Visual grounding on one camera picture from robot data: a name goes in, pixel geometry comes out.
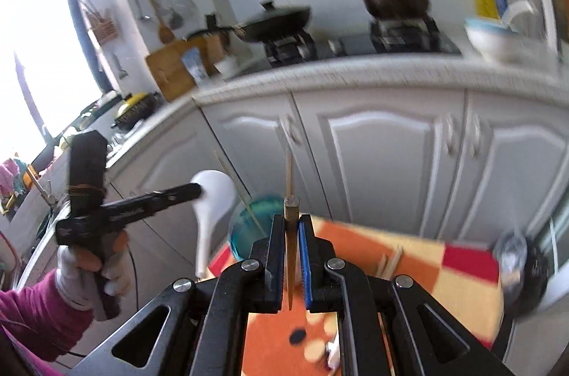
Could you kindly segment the magenta sleeved left forearm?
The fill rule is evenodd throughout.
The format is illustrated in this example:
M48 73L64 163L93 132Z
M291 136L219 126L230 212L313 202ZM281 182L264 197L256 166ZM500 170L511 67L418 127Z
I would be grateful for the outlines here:
M69 352L94 321L92 310L72 308L53 270L36 285L1 293L1 336L7 352L30 375L59 375L53 361Z

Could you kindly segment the white gloved left hand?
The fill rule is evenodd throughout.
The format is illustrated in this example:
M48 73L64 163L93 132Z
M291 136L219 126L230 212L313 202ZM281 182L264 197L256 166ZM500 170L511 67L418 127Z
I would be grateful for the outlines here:
M110 259L102 262L91 251L78 246L58 248L58 266L55 285L60 296L80 312L92 309L94 295L89 292L88 281L95 274L102 275L103 292L111 297L122 297L132 287L128 257L128 235L119 232L112 247Z

